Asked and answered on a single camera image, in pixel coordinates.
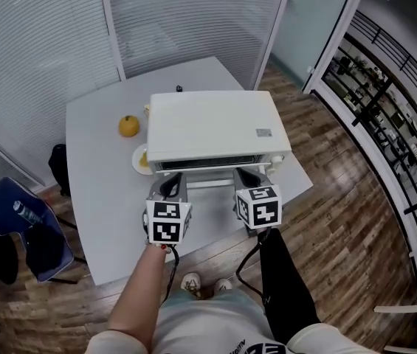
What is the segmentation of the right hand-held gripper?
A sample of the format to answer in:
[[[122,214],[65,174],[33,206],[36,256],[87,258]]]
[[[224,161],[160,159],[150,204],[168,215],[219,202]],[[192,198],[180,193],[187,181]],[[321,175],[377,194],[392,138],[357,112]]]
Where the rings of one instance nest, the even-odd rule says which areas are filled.
[[[233,170],[235,213],[249,229],[280,225],[280,188],[267,175],[251,169]]]

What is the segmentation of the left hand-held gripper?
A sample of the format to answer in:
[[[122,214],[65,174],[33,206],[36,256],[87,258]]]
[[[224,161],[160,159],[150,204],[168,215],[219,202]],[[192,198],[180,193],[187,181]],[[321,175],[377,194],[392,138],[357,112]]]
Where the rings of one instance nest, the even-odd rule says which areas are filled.
[[[172,192],[172,175],[158,178],[151,186],[148,199],[165,200]],[[175,201],[187,201],[187,179],[176,174]],[[143,223],[148,241],[153,244],[180,244],[190,225],[192,204],[188,202],[146,201]]]

